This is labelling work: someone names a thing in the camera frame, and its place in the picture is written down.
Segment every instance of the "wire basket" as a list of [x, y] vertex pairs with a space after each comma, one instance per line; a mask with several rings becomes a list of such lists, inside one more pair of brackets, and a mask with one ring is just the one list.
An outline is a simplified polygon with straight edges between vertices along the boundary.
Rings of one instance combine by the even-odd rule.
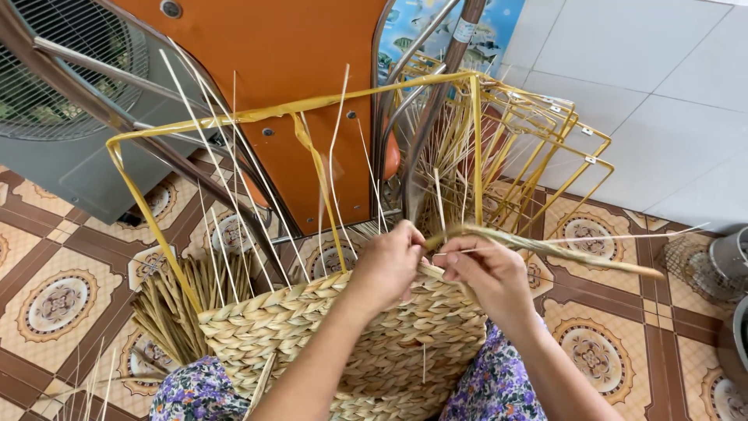
[[726, 278], [709, 257], [709, 245], [685, 237], [671, 241], [659, 256], [668, 273], [686, 282], [697, 294], [715, 305], [735, 304], [746, 296], [748, 276]]

